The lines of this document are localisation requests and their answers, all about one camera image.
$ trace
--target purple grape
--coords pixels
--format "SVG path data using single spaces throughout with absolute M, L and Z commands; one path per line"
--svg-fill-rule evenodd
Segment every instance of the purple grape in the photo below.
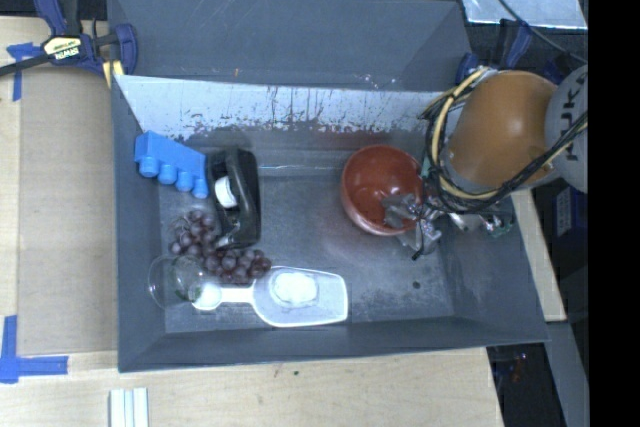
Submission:
M 271 269 L 271 260 L 269 260 L 267 257 L 261 258 L 259 262 L 264 272 L 267 272 L 269 269 Z
M 191 212 L 189 212 L 189 219 L 191 221 L 199 221 L 202 219 L 203 216 L 203 212 L 202 210 L 192 210 Z
M 172 242 L 169 244 L 169 251 L 171 251 L 174 255 L 179 255 L 182 253 L 182 246 L 179 242 Z
M 189 231 L 191 232 L 191 235 L 193 235 L 194 237 L 198 237 L 204 230 L 202 229 L 202 226 L 194 224 L 191 226 L 191 229 Z
M 205 260 L 205 265 L 207 269 L 211 272 L 214 272 L 216 269 L 220 268 L 220 260 L 215 256 L 208 256 Z
M 191 237 L 191 235 L 185 231 L 182 235 L 180 235 L 180 239 L 178 240 L 178 242 L 184 249 L 186 249 L 191 244 L 193 244 L 193 237 Z
M 212 214 L 204 214 L 200 223 L 206 228 L 213 228 L 216 225 L 216 218 Z
M 236 282 L 244 281 L 247 279 L 247 269 L 244 267 L 236 267 L 233 269 L 233 277 Z
M 187 254 L 193 256 L 200 256 L 202 254 L 202 246 L 200 244 L 191 244 L 187 248 Z
M 249 276 L 256 279 L 261 278 L 264 276 L 264 269 L 260 266 L 252 266 L 251 269 L 249 269 Z
M 247 255 L 242 255 L 238 258 L 238 267 L 248 269 L 251 267 L 251 262 L 253 262 L 253 259 L 249 258 Z
M 200 239 L 202 240 L 203 244 L 211 244 L 216 239 L 216 236 L 210 231 L 205 231 L 201 235 Z
M 236 266 L 237 260 L 234 256 L 227 255 L 222 259 L 221 263 L 224 270 L 230 271 Z

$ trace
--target blue clamp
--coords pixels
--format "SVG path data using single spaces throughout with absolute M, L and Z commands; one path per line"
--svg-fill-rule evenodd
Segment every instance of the blue clamp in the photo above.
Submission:
M 29 57 L 37 57 L 44 52 L 39 45 L 33 43 L 18 43 L 17 45 L 9 45 L 7 52 L 16 61 L 22 61 L 22 59 Z M 13 76 L 13 101 L 17 102 L 22 98 L 22 72 L 18 70 Z
M 136 138 L 134 160 L 145 178 L 157 177 L 161 184 L 175 184 L 199 199 L 209 196 L 206 156 L 199 151 L 148 131 Z
M 480 64 L 496 70 L 513 70 L 518 61 L 527 52 L 531 45 L 533 31 L 525 22 L 512 22 L 500 20 L 500 32 L 496 41 L 496 48 L 490 59 L 482 60 L 477 54 L 467 52 L 456 70 L 456 84 L 460 84 Z
M 23 376 L 65 375 L 69 356 L 20 358 L 16 356 L 17 316 L 4 318 L 2 355 L 0 356 L 0 383 L 15 384 Z
M 113 32 L 100 37 L 96 35 L 94 24 L 90 36 L 82 32 L 82 24 L 78 20 L 78 0 L 33 2 L 38 16 L 49 26 L 51 37 L 40 45 L 37 55 L 0 66 L 0 76 L 51 63 L 54 66 L 75 66 L 102 77 L 106 60 L 100 55 L 100 47 L 106 45 L 112 46 L 112 56 L 120 61 L 124 72 L 133 73 L 138 61 L 138 46 L 131 24 L 119 24 Z

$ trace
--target measuring scoop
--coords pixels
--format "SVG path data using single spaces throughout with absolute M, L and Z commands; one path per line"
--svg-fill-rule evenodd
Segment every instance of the measuring scoop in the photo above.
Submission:
M 295 267 L 273 267 L 248 287 L 221 285 L 213 278 L 200 283 L 191 302 L 202 311 L 222 303 L 247 303 L 274 327 L 318 326 L 341 322 L 348 315 L 347 287 L 342 276 Z

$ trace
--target blue lego brick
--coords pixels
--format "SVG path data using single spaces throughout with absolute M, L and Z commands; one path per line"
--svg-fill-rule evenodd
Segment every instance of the blue lego brick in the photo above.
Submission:
M 175 185 L 196 198 L 209 196 L 204 154 L 155 132 L 136 138 L 135 162 L 145 178 L 157 178 L 164 185 Z
M 14 384 L 20 377 L 30 375 L 64 375 L 69 356 L 21 358 L 16 355 L 17 316 L 4 318 L 2 354 L 0 356 L 0 383 Z

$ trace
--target gray plastic tray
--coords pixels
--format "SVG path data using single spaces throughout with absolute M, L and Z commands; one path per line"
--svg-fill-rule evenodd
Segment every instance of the gray plastic tray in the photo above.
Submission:
M 247 14 L 230 9 L 234 5 L 230 0 L 180 0 L 178 10 L 176 0 L 146 0 L 149 5 L 143 10 L 139 6 L 143 0 L 111 1 L 110 23 L 130 22 L 140 36 L 141 69 L 136 75 L 155 77 L 123 77 L 112 87 L 121 371 L 367 356 L 547 339 L 517 227 L 492 238 L 484 232 L 462 233 L 443 218 L 438 221 L 443 231 L 438 250 L 412 261 L 411 249 L 401 246 L 396 238 L 362 232 L 349 221 L 340 204 L 340 173 L 358 148 L 392 144 L 421 158 L 424 127 L 415 114 L 434 91 L 451 85 L 457 66 L 453 55 L 459 60 L 468 48 L 455 4 L 384 0 L 385 11 L 377 12 L 380 0 L 285 0 L 279 4 L 284 11 L 299 4 L 293 10 L 297 13 L 295 23 L 278 25 L 259 17 L 252 26 L 242 29 L 258 7 L 247 7 Z M 268 3 L 254 1 L 257 6 Z M 370 38 L 393 35 L 399 12 L 415 22 L 405 23 L 403 31 L 411 33 L 411 28 L 424 20 L 438 30 L 416 30 L 393 49 L 398 56 L 405 55 L 404 69 L 398 63 L 381 64 L 365 56 L 370 46 L 350 50 L 352 62 L 366 57 L 369 65 L 376 64 L 370 77 L 389 78 L 383 88 L 379 86 L 381 81 L 375 81 L 376 85 L 365 79 L 349 82 L 361 77 L 362 70 L 355 70 L 357 65 L 350 70 L 343 62 L 343 69 L 337 73 L 340 66 L 334 69 L 325 63 L 323 69 L 338 81 L 338 85 L 329 84 L 324 81 L 325 72 L 319 81 L 320 60 L 308 57 L 306 62 L 267 62 L 259 49 L 254 49 L 256 55 L 244 56 L 244 79 L 255 79 L 246 82 L 234 81 L 237 77 L 222 80 L 195 73 L 196 68 L 205 69 L 218 59 L 206 45 L 191 48 L 193 55 L 186 66 L 170 52 L 162 65 L 153 55 L 163 47 L 161 41 L 189 47 L 193 38 L 207 40 L 208 33 L 195 29 L 207 32 L 205 22 L 225 10 L 226 21 L 220 20 L 218 26 L 244 30 L 247 40 L 261 40 L 267 28 L 276 40 L 296 40 L 302 34 L 320 31 L 323 40 L 317 45 L 339 54 L 344 41 L 330 31 L 321 31 L 321 20 L 316 16 L 321 13 L 324 19 L 329 10 L 334 18 L 340 18 L 349 12 L 344 4 L 360 6 L 359 21 L 350 23 L 355 24 L 354 31 L 362 32 L 360 25 L 366 21 Z M 277 16 L 273 20 L 284 16 L 278 4 L 270 5 L 269 13 L 274 12 Z M 393 16 L 385 18 L 385 12 Z M 164 23 L 157 24 L 156 19 Z M 176 38 L 175 30 L 162 29 L 163 25 L 175 28 L 184 23 L 193 24 L 195 32 L 189 37 L 181 33 L 182 39 Z M 152 40 L 155 44 L 148 46 Z M 428 66 L 422 71 L 425 80 L 420 84 L 405 80 L 413 77 L 406 67 L 420 69 L 423 63 L 418 57 L 429 55 L 431 49 L 435 54 L 452 55 L 427 59 Z M 233 61 L 235 57 L 228 55 L 227 59 Z M 162 73 L 152 73 L 160 68 Z M 292 70 L 306 77 L 306 82 L 283 86 Z M 281 85 L 260 83 L 258 79 L 265 76 L 282 79 L 275 82 Z M 312 93 L 324 100 L 320 104 L 299 101 L 309 100 Z M 266 98 L 278 101 L 269 104 Z M 247 102 L 256 109 L 253 117 L 242 114 Z M 333 119 L 340 112 L 342 124 Z M 229 145 L 254 152 L 263 209 L 262 238 L 256 247 L 276 265 L 342 275 L 350 299 L 347 321 L 317 328 L 276 329 L 262 323 L 250 306 L 225 305 L 209 313 L 189 305 L 167 312 L 158 308 L 145 290 L 149 264 L 166 252 L 171 221 L 203 200 L 138 174 L 133 145 L 143 130 L 158 131 L 203 152 Z

